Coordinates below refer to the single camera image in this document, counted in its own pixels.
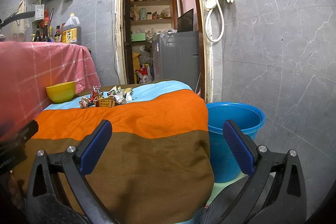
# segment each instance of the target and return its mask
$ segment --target bottle label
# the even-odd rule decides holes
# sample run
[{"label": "bottle label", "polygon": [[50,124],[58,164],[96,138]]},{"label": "bottle label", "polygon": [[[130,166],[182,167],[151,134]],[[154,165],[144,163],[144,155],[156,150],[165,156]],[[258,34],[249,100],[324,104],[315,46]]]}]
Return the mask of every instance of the bottle label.
[{"label": "bottle label", "polygon": [[62,42],[63,43],[77,42],[77,28],[73,28],[62,32]]}]

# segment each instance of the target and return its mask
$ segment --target bucket rim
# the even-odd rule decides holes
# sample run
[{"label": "bucket rim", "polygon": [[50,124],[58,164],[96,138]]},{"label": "bucket rim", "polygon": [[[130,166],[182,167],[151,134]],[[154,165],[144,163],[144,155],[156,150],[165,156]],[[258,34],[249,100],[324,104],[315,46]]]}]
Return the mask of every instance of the bucket rim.
[{"label": "bucket rim", "polygon": [[[260,123],[254,127],[251,128],[246,128],[246,129],[241,129],[241,131],[244,134],[248,134],[251,132],[255,132],[257,130],[259,130],[265,123],[266,117],[264,112],[262,112],[259,108],[255,107],[255,106],[251,106],[248,104],[244,104],[244,103],[235,103],[235,102],[216,102],[216,103],[208,103],[206,104],[206,107],[212,108],[212,107],[218,107],[218,106],[234,106],[234,107],[242,107],[242,108],[246,108],[248,110],[251,110],[253,112],[255,112],[259,117],[260,117]],[[208,131],[211,131],[213,133],[217,133],[217,134],[223,134],[223,129],[222,128],[217,128],[217,127],[213,127],[213,126],[209,126],[208,125]]]}]

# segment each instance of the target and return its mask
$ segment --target blue gripper pad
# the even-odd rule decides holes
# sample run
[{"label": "blue gripper pad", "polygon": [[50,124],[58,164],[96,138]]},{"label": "blue gripper pad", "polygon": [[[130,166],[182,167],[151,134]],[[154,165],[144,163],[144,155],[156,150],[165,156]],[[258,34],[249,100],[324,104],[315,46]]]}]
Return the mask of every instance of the blue gripper pad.
[{"label": "blue gripper pad", "polygon": [[87,137],[90,141],[87,148],[81,153],[79,158],[79,173],[82,176],[91,174],[95,168],[101,154],[112,136],[112,125],[109,121],[103,120],[96,127],[91,135]]},{"label": "blue gripper pad", "polygon": [[227,120],[223,124],[223,136],[226,140],[227,144],[229,145],[229,148],[231,152],[233,153],[240,170],[246,174],[246,175],[253,175],[255,169],[254,169],[254,163],[255,159],[251,151],[248,149],[245,142],[242,140],[242,138],[239,136],[238,131],[241,132],[241,130],[238,128],[238,126],[233,122],[233,120]]}]

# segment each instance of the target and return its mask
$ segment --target pink tablecloth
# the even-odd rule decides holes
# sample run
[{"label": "pink tablecloth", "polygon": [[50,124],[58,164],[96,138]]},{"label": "pink tablecloth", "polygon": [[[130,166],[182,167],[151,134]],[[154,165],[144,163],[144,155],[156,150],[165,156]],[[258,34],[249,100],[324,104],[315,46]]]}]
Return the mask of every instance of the pink tablecloth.
[{"label": "pink tablecloth", "polygon": [[0,136],[4,122],[23,126],[52,103],[46,86],[76,81],[76,93],[100,86],[86,47],[48,42],[0,42],[0,80]]}]

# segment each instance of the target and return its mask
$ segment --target green box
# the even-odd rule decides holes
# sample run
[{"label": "green box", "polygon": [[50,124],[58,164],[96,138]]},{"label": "green box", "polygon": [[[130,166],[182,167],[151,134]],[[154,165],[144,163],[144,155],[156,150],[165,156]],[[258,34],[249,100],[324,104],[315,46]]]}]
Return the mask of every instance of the green box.
[{"label": "green box", "polygon": [[145,41],[146,40],[146,34],[145,33],[133,33],[133,34],[131,34],[131,40],[132,40],[132,42]]}]

